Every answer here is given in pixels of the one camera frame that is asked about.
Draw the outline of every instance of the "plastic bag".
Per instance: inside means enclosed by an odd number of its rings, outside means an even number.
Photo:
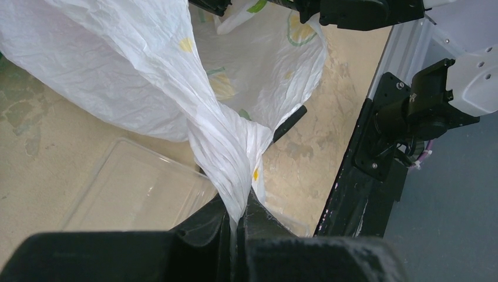
[[[250,4],[221,22],[187,0],[4,0],[0,51],[105,122],[188,139],[238,221],[251,185],[264,202],[261,156],[326,57],[316,16]]]

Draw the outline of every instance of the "gray wall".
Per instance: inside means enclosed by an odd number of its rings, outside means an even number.
[[[412,281],[498,281],[498,112],[435,140],[385,233]]]

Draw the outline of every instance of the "clear plastic container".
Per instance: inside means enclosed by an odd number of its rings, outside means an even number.
[[[170,230],[216,193],[205,175],[119,138],[95,167],[61,229]],[[294,234],[309,236],[305,224],[283,214],[285,202],[278,197],[268,194],[265,207]]]

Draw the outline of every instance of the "beige table surface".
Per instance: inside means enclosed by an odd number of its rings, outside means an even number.
[[[308,113],[264,155],[267,191],[284,213],[318,222],[366,97],[389,28],[323,28],[329,57]],[[0,266],[30,234],[57,230],[95,164],[127,137],[195,167],[188,143],[172,143],[108,125],[40,81],[0,60]]]

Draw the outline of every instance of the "black mounting plate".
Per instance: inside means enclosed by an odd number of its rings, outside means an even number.
[[[381,135],[375,127],[375,115],[380,108],[409,97],[410,91],[410,87],[392,73],[387,72],[382,75],[375,96],[373,97],[373,107],[367,117],[368,121],[365,134],[362,134],[356,148],[356,154],[353,158],[354,165],[366,174],[382,182],[388,176],[395,151],[390,150],[390,152],[382,157],[372,157],[372,147],[375,144],[379,145],[378,142],[381,139]],[[384,142],[385,147],[389,146],[387,141]]]

